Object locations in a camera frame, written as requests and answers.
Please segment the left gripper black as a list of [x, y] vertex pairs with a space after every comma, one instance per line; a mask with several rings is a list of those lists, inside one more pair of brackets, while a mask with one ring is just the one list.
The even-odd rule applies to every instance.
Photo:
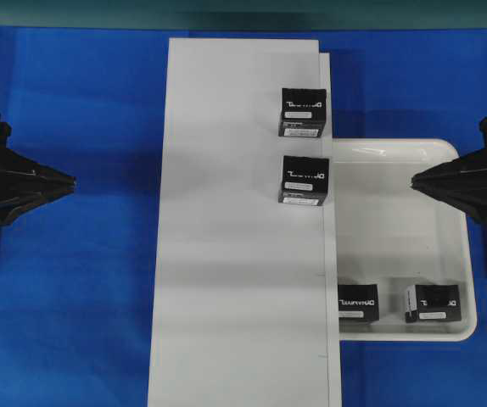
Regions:
[[[0, 116], [0, 225], [11, 225], [20, 216], [50, 204], [75, 191], [76, 179], [52, 167], [42, 165], [7, 148], [11, 127]], [[45, 191], [21, 193], [12, 197], [9, 174], [67, 185]]]

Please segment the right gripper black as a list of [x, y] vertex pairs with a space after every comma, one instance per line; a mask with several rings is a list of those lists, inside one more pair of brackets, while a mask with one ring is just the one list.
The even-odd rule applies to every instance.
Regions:
[[411, 179], [411, 188], [461, 210], [479, 224], [487, 225], [487, 206], [483, 203], [454, 197], [431, 188], [487, 187], [487, 117], [480, 121], [479, 129], [483, 135], [484, 148], [415, 174]]

